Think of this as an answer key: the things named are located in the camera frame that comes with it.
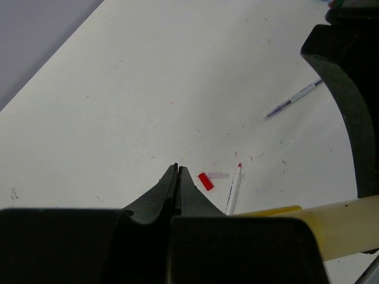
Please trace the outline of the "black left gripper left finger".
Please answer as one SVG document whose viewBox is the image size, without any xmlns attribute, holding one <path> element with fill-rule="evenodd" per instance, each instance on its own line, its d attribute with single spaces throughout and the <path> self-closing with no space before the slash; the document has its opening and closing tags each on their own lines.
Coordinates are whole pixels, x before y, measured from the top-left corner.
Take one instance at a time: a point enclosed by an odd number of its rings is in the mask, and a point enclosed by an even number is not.
<svg viewBox="0 0 379 284">
<path fill-rule="evenodd" d="M 122 209 L 1 211 L 2 283 L 163 283 L 178 166 Z"/>
</svg>

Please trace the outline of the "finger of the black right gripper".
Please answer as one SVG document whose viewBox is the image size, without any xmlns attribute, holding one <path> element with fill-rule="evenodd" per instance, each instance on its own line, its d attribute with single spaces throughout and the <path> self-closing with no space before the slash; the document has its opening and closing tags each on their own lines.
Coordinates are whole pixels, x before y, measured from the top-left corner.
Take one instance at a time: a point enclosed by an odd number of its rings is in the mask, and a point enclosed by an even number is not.
<svg viewBox="0 0 379 284">
<path fill-rule="evenodd" d="M 301 56 L 331 92 L 345 123 L 358 197 L 378 194 L 378 41 L 368 31 L 317 25 Z"/>
</svg>

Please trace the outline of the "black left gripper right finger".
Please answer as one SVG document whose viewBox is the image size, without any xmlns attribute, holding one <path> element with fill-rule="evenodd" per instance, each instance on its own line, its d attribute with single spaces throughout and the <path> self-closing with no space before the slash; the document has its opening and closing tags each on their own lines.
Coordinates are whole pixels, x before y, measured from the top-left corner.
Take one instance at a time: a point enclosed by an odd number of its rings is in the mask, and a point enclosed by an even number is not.
<svg viewBox="0 0 379 284">
<path fill-rule="evenodd" d="M 168 283 L 328 283 L 305 222 L 287 217 L 225 217 L 198 194 L 184 167 L 167 170 L 178 205 L 171 218 Z"/>
</svg>

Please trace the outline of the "yellow marker pen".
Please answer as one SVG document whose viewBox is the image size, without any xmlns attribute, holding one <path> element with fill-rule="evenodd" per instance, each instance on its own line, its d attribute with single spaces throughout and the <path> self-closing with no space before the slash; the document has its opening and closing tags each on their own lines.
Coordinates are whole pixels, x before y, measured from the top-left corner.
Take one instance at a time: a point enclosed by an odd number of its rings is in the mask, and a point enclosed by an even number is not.
<svg viewBox="0 0 379 284">
<path fill-rule="evenodd" d="M 324 261 L 378 249 L 378 195 L 303 209 L 298 205 L 237 214 L 302 220 Z"/>
</svg>

